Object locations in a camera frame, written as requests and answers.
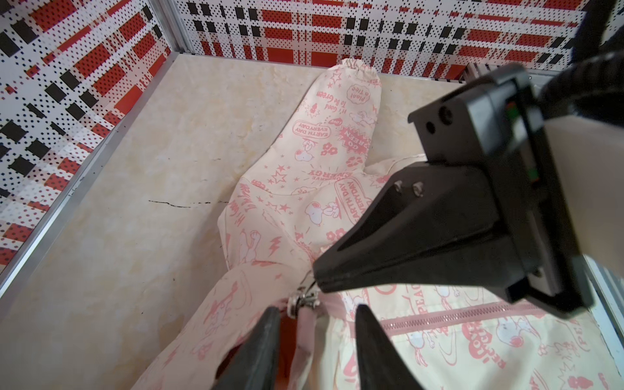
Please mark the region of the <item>cream pink printed jacket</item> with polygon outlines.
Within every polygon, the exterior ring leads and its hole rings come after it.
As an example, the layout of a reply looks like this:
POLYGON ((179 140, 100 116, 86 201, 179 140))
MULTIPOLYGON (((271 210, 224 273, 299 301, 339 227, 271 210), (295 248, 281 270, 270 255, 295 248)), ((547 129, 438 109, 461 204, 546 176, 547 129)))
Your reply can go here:
POLYGON ((623 268, 622 53, 534 95, 517 63, 409 115, 368 164, 382 84, 310 86, 219 216, 227 273, 138 389, 620 389, 585 255, 623 268))

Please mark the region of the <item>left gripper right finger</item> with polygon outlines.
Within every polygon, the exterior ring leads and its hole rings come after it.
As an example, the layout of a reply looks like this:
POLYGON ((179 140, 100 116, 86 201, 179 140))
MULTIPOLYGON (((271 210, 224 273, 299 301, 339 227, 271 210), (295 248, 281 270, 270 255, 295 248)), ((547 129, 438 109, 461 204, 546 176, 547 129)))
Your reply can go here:
POLYGON ((357 307, 355 333, 361 390, 423 390, 368 305, 357 307))

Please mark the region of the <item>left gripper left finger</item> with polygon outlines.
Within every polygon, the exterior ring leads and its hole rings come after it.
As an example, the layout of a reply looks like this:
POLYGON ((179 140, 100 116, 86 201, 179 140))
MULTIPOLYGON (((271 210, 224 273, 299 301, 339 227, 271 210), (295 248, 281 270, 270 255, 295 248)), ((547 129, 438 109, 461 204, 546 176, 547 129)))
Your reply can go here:
POLYGON ((280 310, 274 306, 266 308, 212 389, 273 389, 280 354, 280 324, 280 310))

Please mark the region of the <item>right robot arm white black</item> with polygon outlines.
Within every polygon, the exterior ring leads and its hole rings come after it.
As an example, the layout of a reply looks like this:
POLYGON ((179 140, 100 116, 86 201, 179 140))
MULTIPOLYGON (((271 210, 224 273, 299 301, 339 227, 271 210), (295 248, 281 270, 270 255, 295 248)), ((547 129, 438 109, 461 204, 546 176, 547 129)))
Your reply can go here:
POLYGON ((322 292, 383 284, 478 286, 568 319, 592 303, 545 125, 569 115, 620 125, 623 34, 591 1, 570 66, 535 94, 498 68, 409 114, 427 156, 393 174, 313 266, 322 292))

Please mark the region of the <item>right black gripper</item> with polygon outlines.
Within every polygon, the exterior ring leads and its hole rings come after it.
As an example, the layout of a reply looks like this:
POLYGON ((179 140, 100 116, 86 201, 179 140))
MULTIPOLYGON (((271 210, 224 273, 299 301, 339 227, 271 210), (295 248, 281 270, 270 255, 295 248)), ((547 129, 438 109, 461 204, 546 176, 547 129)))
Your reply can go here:
POLYGON ((409 114, 427 156, 392 175, 313 265, 325 293, 384 284, 480 286, 568 319, 593 298, 523 66, 409 114))

